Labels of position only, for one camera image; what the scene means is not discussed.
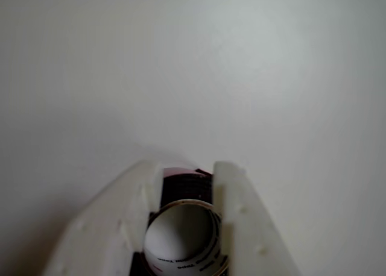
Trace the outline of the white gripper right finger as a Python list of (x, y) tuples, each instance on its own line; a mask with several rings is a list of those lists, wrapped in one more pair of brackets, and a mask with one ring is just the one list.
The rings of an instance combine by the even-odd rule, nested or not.
[(300, 275), (271, 216), (246, 172), (216, 162), (213, 204), (221, 216), (221, 253), (229, 275)]

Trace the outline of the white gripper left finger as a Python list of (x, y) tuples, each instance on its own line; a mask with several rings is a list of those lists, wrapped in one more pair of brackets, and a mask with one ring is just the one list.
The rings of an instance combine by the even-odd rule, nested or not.
[(66, 226), (44, 275), (129, 275), (150, 213), (160, 206), (163, 168), (142, 160), (107, 185)]

